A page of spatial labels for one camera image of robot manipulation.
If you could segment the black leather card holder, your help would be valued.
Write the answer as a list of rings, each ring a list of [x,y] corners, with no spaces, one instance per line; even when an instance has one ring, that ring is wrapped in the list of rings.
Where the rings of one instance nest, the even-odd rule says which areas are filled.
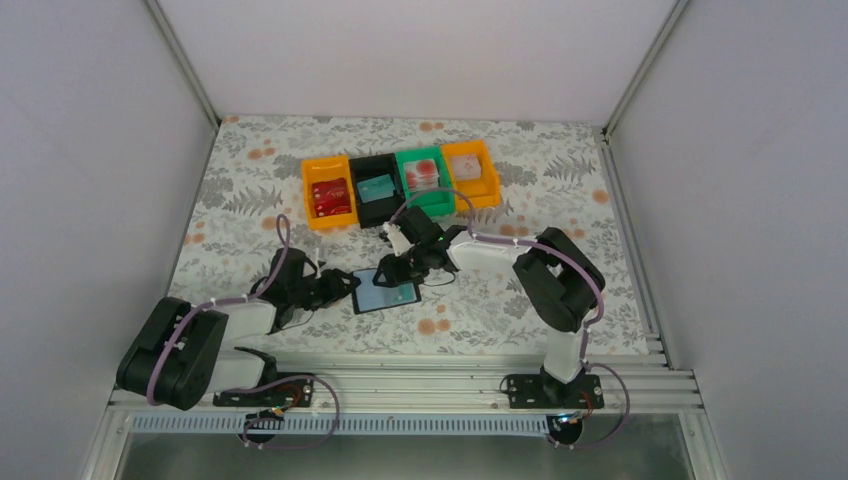
[[[396,287],[384,287],[374,283],[376,268],[354,271],[352,275],[360,281],[352,295],[355,314],[365,314],[421,301],[420,290],[414,283]]]

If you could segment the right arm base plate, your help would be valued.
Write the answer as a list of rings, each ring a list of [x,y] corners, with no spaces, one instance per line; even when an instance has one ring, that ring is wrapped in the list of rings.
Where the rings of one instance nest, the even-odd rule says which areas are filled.
[[[538,374],[505,376],[499,390],[512,409],[597,409],[605,406],[598,375],[581,374],[570,383]]]

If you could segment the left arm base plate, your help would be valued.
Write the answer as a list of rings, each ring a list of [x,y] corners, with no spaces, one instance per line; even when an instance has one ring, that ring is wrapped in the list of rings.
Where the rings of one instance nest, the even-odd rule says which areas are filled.
[[[309,407],[312,402],[314,381],[302,378],[280,383],[255,393],[221,392],[213,396],[216,407],[282,408]]]

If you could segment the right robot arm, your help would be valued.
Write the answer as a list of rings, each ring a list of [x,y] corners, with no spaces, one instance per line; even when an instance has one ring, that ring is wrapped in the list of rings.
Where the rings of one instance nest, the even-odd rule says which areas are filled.
[[[419,207],[398,213],[381,228],[392,247],[377,267],[375,284],[420,284],[435,270],[509,274],[547,326],[540,370],[509,374],[499,386],[511,408],[599,409],[603,389],[586,360],[591,312],[601,314],[605,279],[560,230],[535,237],[484,235],[471,226],[443,228]]]

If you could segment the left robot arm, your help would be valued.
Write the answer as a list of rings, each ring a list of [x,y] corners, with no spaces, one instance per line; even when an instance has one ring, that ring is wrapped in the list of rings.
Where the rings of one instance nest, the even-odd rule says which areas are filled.
[[[296,311],[315,312],[361,284],[296,248],[280,248],[269,274],[236,298],[199,306],[160,299],[119,363],[115,386],[153,405],[189,410],[210,394],[239,391],[263,405],[278,391],[273,356],[235,341],[283,331]]]

